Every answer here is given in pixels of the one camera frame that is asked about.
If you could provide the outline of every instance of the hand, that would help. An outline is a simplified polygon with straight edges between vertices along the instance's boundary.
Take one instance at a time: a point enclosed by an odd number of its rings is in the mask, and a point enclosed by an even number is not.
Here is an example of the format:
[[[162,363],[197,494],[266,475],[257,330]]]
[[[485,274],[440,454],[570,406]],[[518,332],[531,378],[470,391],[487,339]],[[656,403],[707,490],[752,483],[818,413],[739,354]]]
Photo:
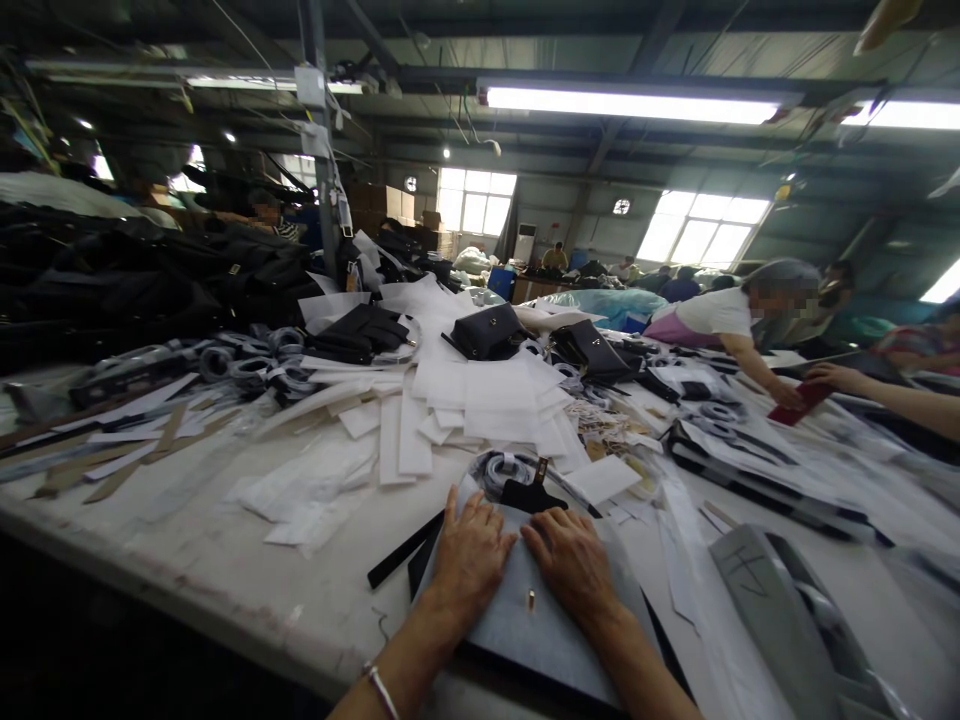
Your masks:
[[[782,380],[775,380],[765,389],[770,393],[770,397],[777,401],[777,405],[788,410],[803,410],[803,396],[797,392],[796,388],[790,387]]]
[[[455,635],[457,641],[487,609],[517,541],[513,533],[500,534],[503,514],[493,505],[480,505],[482,499],[482,492],[471,497],[458,519],[457,486],[450,488],[433,582],[421,599],[442,614],[438,624]]]
[[[814,365],[804,380],[817,385],[833,385],[838,390],[857,395],[865,395],[871,383],[876,382],[862,372],[831,363]]]
[[[550,546],[527,525],[520,528],[523,541],[547,585],[574,620],[584,627],[616,614],[621,605],[610,579],[607,551],[590,518],[550,508],[530,522],[547,536]]]

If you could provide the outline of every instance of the white shirt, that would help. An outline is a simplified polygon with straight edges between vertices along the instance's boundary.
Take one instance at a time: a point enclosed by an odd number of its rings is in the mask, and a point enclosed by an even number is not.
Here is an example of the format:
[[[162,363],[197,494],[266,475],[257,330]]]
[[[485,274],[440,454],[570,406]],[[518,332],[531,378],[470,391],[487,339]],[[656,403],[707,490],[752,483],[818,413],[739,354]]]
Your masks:
[[[740,288],[727,288],[667,305],[657,310],[651,321],[660,320],[675,312],[677,319],[695,333],[752,337],[750,327],[759,318],[754,319],[751,316],[749,302],[749,296]]]

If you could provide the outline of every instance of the window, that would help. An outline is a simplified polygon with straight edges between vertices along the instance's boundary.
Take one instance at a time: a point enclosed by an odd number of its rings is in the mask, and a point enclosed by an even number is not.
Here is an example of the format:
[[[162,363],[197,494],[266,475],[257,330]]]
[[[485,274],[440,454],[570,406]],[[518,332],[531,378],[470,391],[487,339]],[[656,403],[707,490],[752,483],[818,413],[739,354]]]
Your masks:
[[[447,230],[499,235],[516,184],[516,175],[441,168],[437,211]]]
[[[288,173],[293,175],[304,185],[307,187],[316,187],[316,160],[314,160],[312,157],[309,155],[281,155],[280,163]],[[281,177],[280,181],[289,188],[299,190],[299,188],[297,188],[297,186],[290,182],[290,180],[288,180],[286,177]]]
[[[637,257],[729,270],[769,207],[766,200],[666,190]]]
[[[192,165],[201,170],[206,168],[206,164],[203,161],[203,150],[200,149],[199,145],[194,145],[190,149],[190,159],[187,160],[187,165]],[[197,185],[197,183],[193,182],[183,173],[170,178],[169,187],[171,190],[176,190],[177,192],[200,193],[207,191],[203,185]]]
[[[927,294],[920,298],[920,302],[944,303],[956,295],[958,290],[960,290],[960,260],[957,260],[953,267],[927,290]]]

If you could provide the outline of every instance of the ceiling light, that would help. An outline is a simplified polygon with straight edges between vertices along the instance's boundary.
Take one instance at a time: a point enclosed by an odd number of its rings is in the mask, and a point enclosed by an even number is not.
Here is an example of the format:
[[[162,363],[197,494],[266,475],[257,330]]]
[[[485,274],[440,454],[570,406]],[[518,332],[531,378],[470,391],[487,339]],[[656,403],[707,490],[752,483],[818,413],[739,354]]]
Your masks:
[[[327,83],[327,89],[336,95],[363,95],[360,83]]]
[[[508,87],[488,89],[487,104],[505,110],[589,113],[740,125],[760,125],[780,109],[779,105],[770,102]]]
[[[870,116],[870,105],[848,117],[843,125],[912,128],[916,130],[960,130],[960,104],[888,102]]]
[[[192,87],[208,87],[221,90],[289,90],[295,92],[297,84],[293,80],[274,80],[271,77],[253,75],[229,75],[222,78],[199,75],[188,77],[187,84]]]

